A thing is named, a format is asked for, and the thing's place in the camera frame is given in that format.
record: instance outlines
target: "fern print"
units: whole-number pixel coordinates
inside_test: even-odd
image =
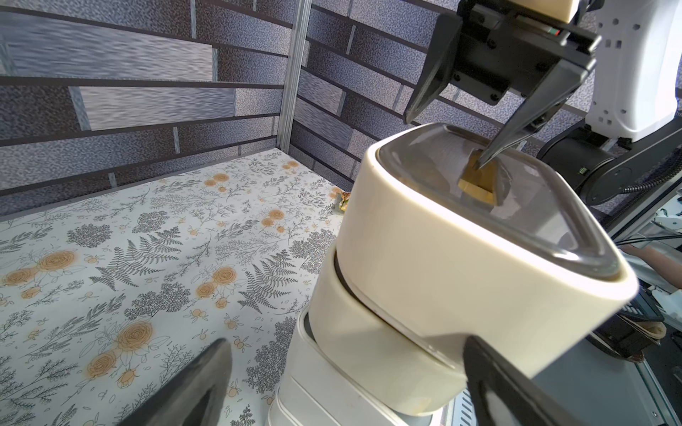
[[[253,426],[256,424],[256,419],[252,419],[251,406],[246,406],[244,411],[239,415],[239,420],[230,422],[230,426]]]
[[[291,343],[296,319],[292,316],[275,324],[275,339],[256,351],[256,365],[247,367],[246,384],[258,393],[272,392],[280,382],[286,367],[286,352]]]
[[[267,422],[332,193],[273,149],[0,221],[0,426],[114,425],[220,338],[220,424]]]
[[[38,240],[45,237],[52,230],[52,226],[46,226],[33,232],[22,232],[9,240],[0,240],[0,254],[18,252],[28,240]]]
[[[50,356],[54,352],[64,350],[71,344],[73,339],[96,331],[102,321],[102,315],[118,311],[123,304],[124,299],[125,294],[122,294],[111,299],[108,303],[96,305],[91,308],[85,316],[72,317],[64,322],[63,325],[53,328],[47,336],[45,336],[47,343],[24,356],[28,356],[29,361],[34,361],[36,359],[44,358],[45,356]]]
[[[180,249],[173,245],[181,245],[178,241],[180,229],[177,226],[170,230],[155,232],[156,237],[147,234],[149,239],[140,237],[139,247],[128,240],[128,249],[120,247],[114,248],[114,258],[106,268],[98,267],[97,270],[102,274],[99,277],[90,277],[93,283],[103,283],[116,291],[114,283],[121,281],[129,286],[138,287],[131,278],[131,275],[142,277],[152,273],[163,271],[150,267],[151,264],[166,262],[167,260],[178,260],[178,257],[169,253],[179,252]]]
[[[287,276],[296,274],[296,271],[290,269],[294,267],[290,260],[289,254],[284,249],[270,256],[270,259],[262,260],[261,268],[253,264],[254,272],[246,272],[248,280],[246,290],[239,292],[244,300],[237,301],[238,304],[243,307],[251,307],[259,314],[263,313],[261,305],[270,309],[277,309],[270,303],[270,299],[291,293],[281,291],[279,288],[296,282],[295,278]]]

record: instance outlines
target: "metal frame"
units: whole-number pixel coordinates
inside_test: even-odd
[[[614,241],[622,241],[630,234],[640,229],[658,209],[668,202],[668,195],[682,189],[682,172],[676,174],[671,180],[649,192],[644,198],[630,207],[608,231],[609,237]]]
[[[649,391],[651,399],[653,399],[653,403],[658,407],[658,415],[661,417],[660,423],[669,426],[680,426],[680,419],[677,416],[677,413],[672,409],[672,405],[670,405],[670,401],[668,400],[666,393],[663,392],[663,388],[659,384],[658,379],[653,374],[653,371],[651,371],[649,363],[644,360],[643,363],[637,364],[636,366],[637,371],[639,371],[640,376],[642,376],[644,385]]]
[[[286,65],[286,78],[284,79],[284,91],[282,93],[280,124],[277,130],[277,148],[284,153],[289,152],[289,140],[291,139],[291,127],[294,121],[294,107],[296,105],[299,77],[301,76],[303,51],[306,46],[306,33],[308,32],[311,4],[312,0],[299,0],[296,20],[291,33],[289,60]]]

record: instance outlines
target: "orange flower print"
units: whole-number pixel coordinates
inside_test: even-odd
[[[272,219],[275,219],[275,220],[284,219],[284,212],[281,210],[277,210],[277,209],[270,210],[270,213],[268,213],[267,215],[270,216]]]
[[[214,282],[200,284],[199,287],[196,288],[196,295],[201,299],[211,297],[213,296],[213,292],[216,291],[216,286],[217,284]]]
[[[112,351],[97,355],[90,364],[87,365],[86,371],[90,378],[104,376],[116,365],[116,355]]]
[[[35,274],[38,272],[37,268],[17,269],[5,275],[2,279],[3,286],[18,286],[30,282]]]
[[[61,250],[60,252],[55,252],[43,256],[38,260],[38,267],[43,271],[56,271],[57,269],[63,269],[71,265],[76,259],[74,252],[69,252],[68,250]]]
[[[29,333],[28,337],[24,341],[35,340],[35,338],[38,337],[41,331],[44,330],[33,330],[32,332]]]
[[[30,299],[40,293],[40,287],[31,287],[21,292],[22,299]]]
[[[192,324],[194,324],[199,319],[208,321],[208,316],[209,314],[207,314],[206,311],[202,311],[201,309],[193,309],[190,313],[184,315],[182,318],[191,318]]]
[[[135,369],[127,369],[121,374],[121,377],[119,377],[116,383],[121,389],[127,388],[131,385],[132,381],[135,380],[135,377],[140,377],[135,374]]]
[[[196,339],[198,337],[199,340],[206,340],[206,337],[208,337],[208,336],[206,336],[207,332],[208,332],[208,329],[206,329],[206,330],[201,329],[201,333],[195,334],[192,339]]]
[[[216,301],[216,307],[218,309],[222,309],[222,308],[227,306],[227,303],[228,303],[227,299],[225,299],[224,297],[221,297],[220,299],[218,299]]]
[[[238,388],[237,386],[239,386],[238,380],[233,380],[232,382],[230,382],[230,386],[228,386],[227,388],[227,396],[229,396],[230,398],[234,398],[237,395],[239,395],[241,389]]]
[[[237,272],[230,267],[222,267],[213,273],[213,280],[220,286],[230,284],[237,279]]]
[[[119,333],[116,341],[122,351],[135,351],[148,344],[153,328],[148,322],[133,322]]]
[[[102,260],[103,258],[104,258],[104,256],[102,256],[101,254],[98,254],[98,255],[95,255],[95,256],[93,256],[93,255],[91,255],[91,254],[86,254],[86,255],[85,255],[85,262],[88,262],[88,263],[100,263],[100,260]]]
[[[230,330],[236,330],[238,326],[243,325],[242,323],[239,322],[239,315],[235,316],[234,318],[231,318],[229,314],[225,314],[224,323]]]
[[[247,340],[249,340],[249,337],[246,336],[244,337],[244,340],[240,339],[239,336],[233,336],[235,338],[234,344],[237,347],[237,349],[241,349],[241,353],[243,354],[246,351],[246,348],[250,348],[251,345],[246,343]]]

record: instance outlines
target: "white air fryer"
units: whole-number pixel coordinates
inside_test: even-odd
[[[571,187],[513,149],[473,170],[487,144],[432,123],[367,150],[272,425],[428,425],[466,386],[467,337],[533,377],[635,295]]]

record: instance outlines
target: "small object on table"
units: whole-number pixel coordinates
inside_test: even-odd
[[[350,192],[340,192],[336,194],[336,207],[341,211],[346,211],[348,201],[351,199]]]
[[[619,359],[638,362],[635,356],[650,345],[660,345],[658,336],[665,336],[666,329],[661,323],[634,322],[625,316],[616,314],[597,327],[587,341],[597,346],[602,352]]]
[[[497,180],[497,163],[491,161],[485,166],[476,170],[474,165],[476,160],[481,156],[482,151],[474,151],[469,156],[469,162],[460,177],[458,187],[474,197],[478,201],[485,202],[491,206],[497,205],[496,194],[496,180]]]

